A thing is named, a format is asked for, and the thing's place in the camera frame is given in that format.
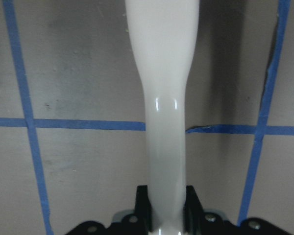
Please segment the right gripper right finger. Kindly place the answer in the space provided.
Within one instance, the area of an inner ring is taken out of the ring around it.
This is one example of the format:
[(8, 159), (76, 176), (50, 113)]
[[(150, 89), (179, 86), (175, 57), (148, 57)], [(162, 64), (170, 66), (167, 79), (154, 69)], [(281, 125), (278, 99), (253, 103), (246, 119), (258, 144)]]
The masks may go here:
[(193, 186), (186, 186), (186, 201), (184, 205), (184, 231), (201, 232), (201, 216), (204, 213), (202, 204)]

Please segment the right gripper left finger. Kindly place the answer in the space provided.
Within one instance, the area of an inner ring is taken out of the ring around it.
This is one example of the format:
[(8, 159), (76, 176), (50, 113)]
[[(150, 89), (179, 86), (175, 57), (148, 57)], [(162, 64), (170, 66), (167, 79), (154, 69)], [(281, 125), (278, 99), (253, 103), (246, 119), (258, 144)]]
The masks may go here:
[(152, 231), (152, 209), (148, 198), (147, 185), (137, 186), (134, 214), (144, 232)]

